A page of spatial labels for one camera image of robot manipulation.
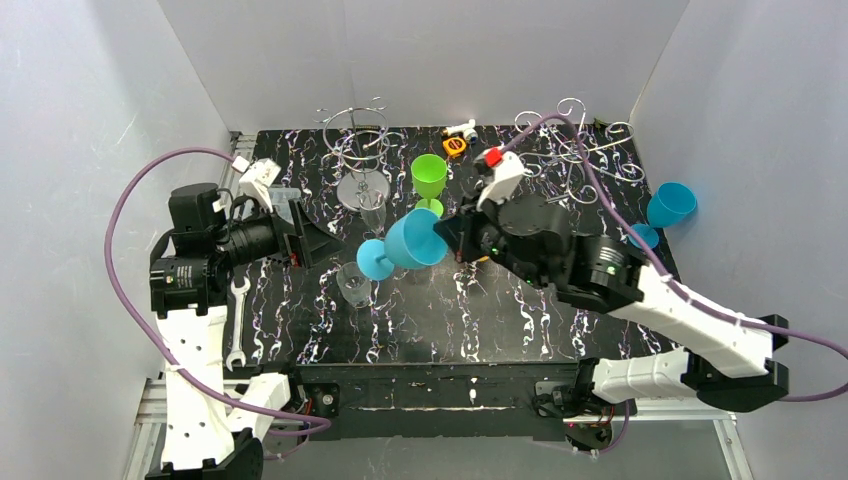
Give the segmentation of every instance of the white wall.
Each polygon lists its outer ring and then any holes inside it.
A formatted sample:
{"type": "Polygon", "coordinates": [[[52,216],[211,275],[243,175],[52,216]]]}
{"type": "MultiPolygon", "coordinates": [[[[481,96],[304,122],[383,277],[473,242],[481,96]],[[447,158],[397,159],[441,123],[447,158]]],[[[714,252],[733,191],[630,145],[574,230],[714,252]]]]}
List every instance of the white wall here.
{"type": "Polygon", "coordinates": [[[626,120],[688,0],[159,0],[231,130],[314,127],[375,96],[393,126],[509,124],[582,99],[626,120]]]}
{"type": "MultiPolygon", "coordinates": [[[[226,148],[227,130],[155,0],[7,0],[0,141],[0,476],[120,478],[161,360],[111,291],[106,223],[142,165],[226,148]]],[[[221,171],[206,158],[170,165],[130,200],[115,256],[139,310],[170,190],[221,171]]]]}
{"type": "MultiPolygon", "coordinates": [[[[633,114],[653,187],[691,185],[698,214],[667,229],[683,280],[751,315],[848,344],[848,5],[693,0],[633,114]]],[[[836,354],[790,341],[794,394],[841,385],[836,354]]],[[[845,396],[739,421],[756,478],[842,479],[845,396]]]]}

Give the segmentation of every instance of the green cup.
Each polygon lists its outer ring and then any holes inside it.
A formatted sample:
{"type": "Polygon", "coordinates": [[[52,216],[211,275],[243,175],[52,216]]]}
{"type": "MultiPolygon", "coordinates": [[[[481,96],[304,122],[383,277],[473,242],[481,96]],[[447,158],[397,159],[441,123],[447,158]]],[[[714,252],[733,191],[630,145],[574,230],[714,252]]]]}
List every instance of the green cup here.
{"type": "Polygon", "coordinates": [[[448,183],[448,164],[442,157],[428,153],[412,161],[412,186],[422,198],[437,198],[448,183]]]}

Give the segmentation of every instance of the round metal base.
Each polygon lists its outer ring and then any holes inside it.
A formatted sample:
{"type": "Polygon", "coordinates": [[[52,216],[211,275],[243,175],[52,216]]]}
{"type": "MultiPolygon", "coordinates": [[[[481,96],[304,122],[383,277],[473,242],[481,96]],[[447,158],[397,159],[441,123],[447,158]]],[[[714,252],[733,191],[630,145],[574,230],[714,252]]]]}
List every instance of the round metal base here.
{"type": "Polygon", "coordinates": [[[391,191],[389,179],[379,170],[364,173],[348,172],[339,181],[339,186],[336,187],[336,195],[345,208],[352,212],[358,212],[359,197],[356,195],[364,190],[377,190],[383,194],[383,198],[389,198],[391,191]]]}

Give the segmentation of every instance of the yellow tape measure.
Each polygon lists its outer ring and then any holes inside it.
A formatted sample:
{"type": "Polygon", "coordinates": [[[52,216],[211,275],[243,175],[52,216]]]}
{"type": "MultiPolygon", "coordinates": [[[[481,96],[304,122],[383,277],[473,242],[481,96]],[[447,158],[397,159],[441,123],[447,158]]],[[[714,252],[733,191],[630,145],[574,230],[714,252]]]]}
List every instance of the yellow tape measure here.
{"type": "Polygon", "coordinates": [[[448,154],[450,158],[456,158],[462,155],[462,152],[468,148],[468,144],[465,143],[465,140],[462,137],[451,137],[442,142],[442,146],[445,147],[445,152],[448,154]]]}

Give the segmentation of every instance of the black marble table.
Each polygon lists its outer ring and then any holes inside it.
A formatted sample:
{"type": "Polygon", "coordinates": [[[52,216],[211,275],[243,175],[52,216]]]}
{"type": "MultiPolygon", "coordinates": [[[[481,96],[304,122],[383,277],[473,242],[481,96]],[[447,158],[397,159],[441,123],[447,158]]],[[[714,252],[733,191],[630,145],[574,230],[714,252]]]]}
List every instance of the black marble table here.
{"type": "MultiPolygon", "coordinates": [[[[392,188],[387,228],[419,200],[409,174],[412,160],[424,153],[444,157],[435,127],[392,132],[397,133],[390,137],[395,146],[381,167],[392,188]]],[[[512,126],[487,126],[478,127],[478,133],[481,145],[494,146],[516,131],[512,126]]],[[[593,127],[589,133],[590,144],[614,139],[593,127]]],[[[333,132],[331,140],[339,135],[333,132]]],[[[252,288],[245,306],[243,349],[249,363],[567,361],[585,356],[628,358],[673,348],[667,339],[639,325],[558,303],[551,291],[537,291],[493,262],[460,265],[452,256],[425,270],[396,269],[389,279],[374,282],[372,307],[352,308],[342,298],[335,274],[355,260],[364,240],[374,236],[358,214],[337,200],[335,186],[346,170],[335,157],[325,157],[327,151],[320,130],[263,131],[258,136],[254,157],[270,157],[281,165],[277,182],[301,189],[308,214],[343,239],[346,248],[310,271],[268,261],[247,268],[252,288]]],[[[549,139],[531,136],[517,149],[531,151],[550,152],[549,139]]],[[[629,141],[592,155],[595,165],[625,176],[621,164],[638,164],[629,141]]],[[[463,189],[471,190],[478,180],[470,155],[449,161],[449,169],[441,196],[445,216],[456,210],[463,189]]],[[[548,197],[562,193],[566,169],[561,164],[544,177],[526,179],[520,193],[548,197]]],[[[581,182],[579,172],[572,178],[581,182]]],[[[650,199],[645,181],[631,184],[605,175],[601,181],[627,221],[645,220],[650,199]]],[[[622,228],[600,202],[583,205],[569,199],[561,205],[569,211],[574,231],[625,241],[622,228]]],[[[661,238],[660,258],[675,272],[661,238]]]]}

